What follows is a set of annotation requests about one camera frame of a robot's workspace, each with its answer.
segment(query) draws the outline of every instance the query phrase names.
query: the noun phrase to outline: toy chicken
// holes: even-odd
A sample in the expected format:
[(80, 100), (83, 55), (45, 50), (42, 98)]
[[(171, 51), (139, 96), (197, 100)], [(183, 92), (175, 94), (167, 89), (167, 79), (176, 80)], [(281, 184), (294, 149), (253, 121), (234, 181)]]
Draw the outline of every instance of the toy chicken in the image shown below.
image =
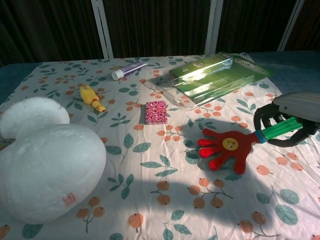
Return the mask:
[(96, 95), (95, 91), (88, 84), (84, 86), (80, 86), (79, 89), (80, 89), (81, 98), (86, 104), (91, 105), (100, 113), (103, 113), (106, 111), (106, 107), (99, 102), (99, 97)]

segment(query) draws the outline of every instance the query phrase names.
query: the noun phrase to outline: toy hand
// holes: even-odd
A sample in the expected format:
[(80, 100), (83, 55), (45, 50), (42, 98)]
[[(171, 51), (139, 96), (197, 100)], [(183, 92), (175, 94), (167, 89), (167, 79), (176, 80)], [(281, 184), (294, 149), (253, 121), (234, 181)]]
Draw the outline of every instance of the toy hand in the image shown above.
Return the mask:
[(208, 158), (213, 154), (220, 153), (218, 157), (209, 161), (210, 169), (219, 170), (229, 158), (235, 157), (234, 172), (239, 175), (245, 172), (246, 158), (252, 149), (252, 143), (259, 142), (254, 133), (243, 134), (239, 131), (217, 133), (206, 128), (202, 133), (215, 139), (199, 139), (198, 145), (203, 147), (199, 150), (199, 155)]

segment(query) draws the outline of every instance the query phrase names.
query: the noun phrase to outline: floral tablecloth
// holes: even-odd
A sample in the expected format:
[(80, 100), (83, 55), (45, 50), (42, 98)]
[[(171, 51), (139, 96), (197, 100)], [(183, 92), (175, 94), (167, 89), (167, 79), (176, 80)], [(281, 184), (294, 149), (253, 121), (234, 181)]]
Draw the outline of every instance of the floral tablecloth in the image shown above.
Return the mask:
[[(255, 110), (281, 94), (269, 79), (191, 111), (145, 86), (164, 70), (197, 58), (97, 59), (36, 67), (0, 106), (1, 113), (25, 98), (52, 98), (67, 109), (71, 123), (99, 135), (107, 163), (92, 194), (50, 223), (24, 224), (0, 208), (0, 239), (320, 239), (319, 134), (290, 148), (255, 145), (243, 175), (233, 172), (232, 160), (213, 172), (208, 159), (197, 153), (203, 128), (254, 131)], [(139, 59), (149, 65), (112, 80), (113, 70)], [(83, 103), (79, 86), (84, 84), (95, 89), (106, 112)], [(157, 100), (167, 103), (168, 123), (144, 125), (141, 105)], [(0, 148), (11, 142), (3, 139)]]

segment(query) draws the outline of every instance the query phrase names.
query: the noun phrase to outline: plastic clamshell packaging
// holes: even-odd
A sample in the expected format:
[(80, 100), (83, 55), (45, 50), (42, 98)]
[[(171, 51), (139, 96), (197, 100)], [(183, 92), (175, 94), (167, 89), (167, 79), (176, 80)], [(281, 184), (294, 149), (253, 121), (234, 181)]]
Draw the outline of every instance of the plastic clamshell packaging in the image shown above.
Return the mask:
[(190, 111), (271, 74), (243, 57), (219, 52), (164, 71), (161, 77), (150, 79), (147, 87)]

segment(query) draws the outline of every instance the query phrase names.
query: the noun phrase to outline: white foam ball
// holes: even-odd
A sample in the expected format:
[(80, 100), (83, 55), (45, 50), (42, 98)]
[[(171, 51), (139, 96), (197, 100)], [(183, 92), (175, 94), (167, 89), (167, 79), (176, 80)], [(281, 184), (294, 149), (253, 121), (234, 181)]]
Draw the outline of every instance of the white foam ball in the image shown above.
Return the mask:
[[(81, 125), (59, 124), (69, 121), (68, 113), (48, 99), (36, 101), (46, 102), (44, 114), (30, 106), (34, 103), (30, 98), (13, 105), (0, 120), (1, 134), (18, 136), (0, 152), (0, 203), (27, 224), (50, 222), (82, 202), (98, 184), (106, 164), (105, 146), (97, 134)], [(21, 107), (28, 109), (27, 121), (19, 121)], [(14, 118), (11, 132), (6, 122), (10, 118)], [(31, 119), (35, 121), (27, 123), (26, 130), (24, 124)]]

